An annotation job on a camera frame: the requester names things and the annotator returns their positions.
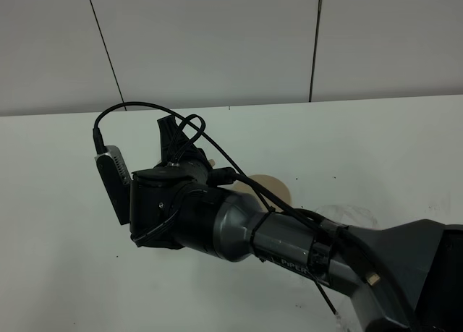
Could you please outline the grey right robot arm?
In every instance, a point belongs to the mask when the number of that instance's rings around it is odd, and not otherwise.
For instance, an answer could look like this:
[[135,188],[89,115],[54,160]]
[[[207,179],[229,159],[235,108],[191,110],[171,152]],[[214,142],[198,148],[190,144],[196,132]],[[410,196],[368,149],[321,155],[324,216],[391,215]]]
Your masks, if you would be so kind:
[[262,210],[229,189],[255,182],[213,169],[174,117],[158,121],[161,162],[132,176],[139,247],[191,248],[229,262],[250,255],[351,299],[364,331],[462,329],[462,227],[428,219],[383,230],[348,226],[278,198]]

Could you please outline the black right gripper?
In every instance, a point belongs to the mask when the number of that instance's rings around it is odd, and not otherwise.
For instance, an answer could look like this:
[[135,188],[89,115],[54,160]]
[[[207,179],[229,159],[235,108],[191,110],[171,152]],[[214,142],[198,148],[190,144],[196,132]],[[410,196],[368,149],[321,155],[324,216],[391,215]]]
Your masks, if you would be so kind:
[[[168,163],[189,137],[183,132],[174,136],[179,127],[174,116],[157,123],[161,163]],[[137,247],[214,251],[214,225],[231,194],[222,186],[231,184],[232,169],[212,169],[200,153],[178,164],[161,163],[132,174],[131,240]]]

